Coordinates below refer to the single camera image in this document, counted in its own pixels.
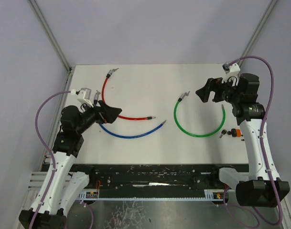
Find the green cable lock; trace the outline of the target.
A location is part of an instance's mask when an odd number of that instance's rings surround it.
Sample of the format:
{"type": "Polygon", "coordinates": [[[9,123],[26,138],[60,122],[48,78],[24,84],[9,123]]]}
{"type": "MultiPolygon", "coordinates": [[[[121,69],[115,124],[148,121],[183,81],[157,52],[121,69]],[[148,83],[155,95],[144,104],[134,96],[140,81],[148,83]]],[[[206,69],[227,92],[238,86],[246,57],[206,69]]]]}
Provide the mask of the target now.
{"type": "Polygon", "coordinates": [[[190,133],[188,131],[186,131],[179,123],[178,119],[177,119],[177,108],[178,108],[178,105],[179,103],[185,98],[187,97],[188,95],[190,94],[190,91],[188,92],[185,92],[183,93],[177,100],[175,106],[174,106],[174,109],[173,109],[173,118],[174,118],[174,121],[175,121],[175,124],[177,125],[177,127],[183,132],[185,133],[186,135],[188,136],[191,136],[191,137],[195,137],[195,138],[206,138],[206,137],[210,137],[210,136],[213,136],[215,135],[218,131],[220,131],[222,129],[222,127],[224,126],[224,123],[226,121],[226,110],[225,110],[225,107],[224,105],[222,104],[221,105],[221,109],[222,109],[222,121],[220,123],[220,125],[217,127],[216,130],[210,132],[210,133],[207,133],[207,134],[201,134],[201,135],[198,135],[198,134],[194,134],[194,133],[190,133]]]}

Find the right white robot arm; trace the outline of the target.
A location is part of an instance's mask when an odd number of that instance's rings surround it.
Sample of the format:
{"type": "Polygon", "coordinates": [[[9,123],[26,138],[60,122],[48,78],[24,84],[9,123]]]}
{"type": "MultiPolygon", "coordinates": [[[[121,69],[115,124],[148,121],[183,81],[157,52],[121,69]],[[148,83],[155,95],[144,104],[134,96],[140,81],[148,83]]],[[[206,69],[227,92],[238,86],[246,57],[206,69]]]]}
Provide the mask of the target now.
{"type": "Polygon", "coordinates": [[[241,206],[274,208],[277,201],[289,193],[290,186],[281,180],[272,160],[266,136],[265,109],[257,102],[258,88],[259,77],[244,73],[235,86],[223,82],[222,78],[209,78],[195,93],[206,103],[210,93],[214,92],[213,102],[226,101],[232,105],[248,154],[248,176],[232,167],[219,167],[210,176],[211,185],[232,188],[241,206]]]}

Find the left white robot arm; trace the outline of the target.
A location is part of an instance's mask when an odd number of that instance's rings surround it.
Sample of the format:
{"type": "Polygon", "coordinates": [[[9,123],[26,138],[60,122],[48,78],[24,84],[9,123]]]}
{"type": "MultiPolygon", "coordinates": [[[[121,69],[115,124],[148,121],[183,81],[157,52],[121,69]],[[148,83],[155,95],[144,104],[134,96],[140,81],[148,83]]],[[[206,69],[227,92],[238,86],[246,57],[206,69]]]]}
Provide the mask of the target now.
{"type": "Polygon", "coordinates": [[[56,136],[51,162],[40,192],[29,210],[22,210],[19,222],[26,229],[63,229],[69,209],[78,194],[96,185],[97,176],[90,167],[74,172],[68,183],[69,171],[84,142],[82,134],[93,124],[111,124],[122,112],[100,100],[98,106],[80,112],[70,105],[61,111],[62,131],[56,136]]]}

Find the black head key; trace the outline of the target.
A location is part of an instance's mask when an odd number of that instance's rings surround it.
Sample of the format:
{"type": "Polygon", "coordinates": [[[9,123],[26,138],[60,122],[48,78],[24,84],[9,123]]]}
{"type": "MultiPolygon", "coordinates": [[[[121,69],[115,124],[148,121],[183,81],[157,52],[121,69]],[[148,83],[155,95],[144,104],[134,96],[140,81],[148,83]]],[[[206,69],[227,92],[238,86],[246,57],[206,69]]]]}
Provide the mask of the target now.
{"type": "Polygon", "coordinates": [[[227,130],[222,130],[222,132],[221,132],[221,134],[220,134],[220,136],[219,136],[219,138],[222,138],[224,135],[226,135],[227,134],[227,130]]]}

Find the orange black padlock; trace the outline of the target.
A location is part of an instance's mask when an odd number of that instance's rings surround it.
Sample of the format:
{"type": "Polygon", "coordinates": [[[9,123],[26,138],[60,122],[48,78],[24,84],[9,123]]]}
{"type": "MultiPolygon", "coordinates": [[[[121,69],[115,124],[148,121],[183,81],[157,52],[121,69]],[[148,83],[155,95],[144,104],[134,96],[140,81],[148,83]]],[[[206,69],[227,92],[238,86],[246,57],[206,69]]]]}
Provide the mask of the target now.
{"type": "Polygon", "coordinates": [[[240,138],[241,141],[245,141],[244,136],[240,129],[232,128],[230,131],[227,131],[227,135],[233,138],[240,138]]]}

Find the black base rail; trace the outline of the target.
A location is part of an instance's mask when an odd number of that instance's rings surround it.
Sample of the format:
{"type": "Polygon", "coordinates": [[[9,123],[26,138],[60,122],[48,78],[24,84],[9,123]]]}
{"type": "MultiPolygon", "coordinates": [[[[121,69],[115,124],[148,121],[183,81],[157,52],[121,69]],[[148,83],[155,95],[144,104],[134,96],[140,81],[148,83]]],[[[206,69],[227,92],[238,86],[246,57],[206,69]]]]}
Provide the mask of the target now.
{"type": "Polygon", "coordinates": [[[205,190],[221,190],[214,164],[104,165],[76,164],[71,172],[89,175],[87,189],[99,189],[102,199],[203,198],[205,190]]]}

